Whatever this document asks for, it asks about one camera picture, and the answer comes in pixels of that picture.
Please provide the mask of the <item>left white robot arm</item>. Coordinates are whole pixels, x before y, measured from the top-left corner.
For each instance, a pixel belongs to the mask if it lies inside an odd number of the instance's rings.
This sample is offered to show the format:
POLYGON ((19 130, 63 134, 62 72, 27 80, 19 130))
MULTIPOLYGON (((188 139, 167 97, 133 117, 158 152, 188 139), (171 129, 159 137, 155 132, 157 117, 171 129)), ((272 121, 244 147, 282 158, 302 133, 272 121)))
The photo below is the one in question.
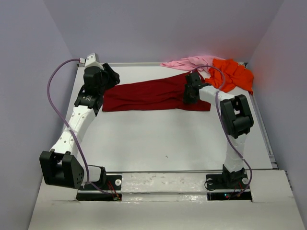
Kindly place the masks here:
POLYGON ((104 167, 89 166, 81 149, 87 129, 103 106, 104 93, 119 84, 119 74, 108 63, 85 65, 81 87, 65 128, 49 151, 39 157, 46 184, 72 189, 91 184, 95 189, 106 185, 104 167))

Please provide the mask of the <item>dark red t shirt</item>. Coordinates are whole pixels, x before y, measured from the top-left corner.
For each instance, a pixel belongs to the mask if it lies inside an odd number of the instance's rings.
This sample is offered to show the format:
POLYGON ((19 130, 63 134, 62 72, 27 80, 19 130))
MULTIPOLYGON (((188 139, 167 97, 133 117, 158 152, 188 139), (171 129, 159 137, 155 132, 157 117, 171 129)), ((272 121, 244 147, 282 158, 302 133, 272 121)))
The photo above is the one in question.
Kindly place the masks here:
POLYGON ((187 73, 168 78, 117 85, 104 94, 103 112, 181 109, 208 112, 211 104, 204 101, 183 102, 187 73))

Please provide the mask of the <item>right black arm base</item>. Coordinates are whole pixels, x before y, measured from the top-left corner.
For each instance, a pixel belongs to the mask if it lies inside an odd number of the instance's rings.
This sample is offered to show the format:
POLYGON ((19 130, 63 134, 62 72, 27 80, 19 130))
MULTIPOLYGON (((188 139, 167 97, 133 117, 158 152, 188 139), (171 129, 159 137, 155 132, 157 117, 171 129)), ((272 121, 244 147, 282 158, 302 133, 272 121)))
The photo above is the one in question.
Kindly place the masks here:
POLYGON ((249 179, 244 168, 237 172, 229 172, 223 166, 221 173, 206 175, 204 187, 209 201, 252 201, 249 179))

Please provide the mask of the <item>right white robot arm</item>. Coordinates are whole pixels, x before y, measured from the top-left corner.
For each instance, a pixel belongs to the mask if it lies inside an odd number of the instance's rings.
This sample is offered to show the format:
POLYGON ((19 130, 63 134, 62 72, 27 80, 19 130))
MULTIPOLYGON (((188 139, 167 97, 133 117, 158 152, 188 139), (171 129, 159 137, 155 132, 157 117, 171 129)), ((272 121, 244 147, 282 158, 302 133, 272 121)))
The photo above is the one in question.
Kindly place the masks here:
POLYGON ((243 186, 245 189, 249 188, 251 179, 248 178, 244 166, 248 169, 251 169, 251 166, 245 160, 243 153, 254 120, 246 96, 242 94, 234 96, 203 83, 197 72, 187 74, 186 80, 183 102, 186 104, 208 102, 214 105, 227 140, 222 172, 206 175, 206 188, 209 191, 243 189, 243 186))

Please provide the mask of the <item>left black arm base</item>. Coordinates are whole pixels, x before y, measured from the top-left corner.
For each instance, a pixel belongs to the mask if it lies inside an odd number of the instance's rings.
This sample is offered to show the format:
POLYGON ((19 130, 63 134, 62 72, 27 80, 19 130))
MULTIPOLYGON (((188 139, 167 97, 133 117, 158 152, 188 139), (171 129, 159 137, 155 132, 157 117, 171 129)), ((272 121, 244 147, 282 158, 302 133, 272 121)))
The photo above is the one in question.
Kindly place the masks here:
POLYGON ((76 194, 78 201, 106 201, 122 200, 122 174, 106 172, 105 167, 89 165, 91 176, 98 179, 90 184, 82 185, 76 194))

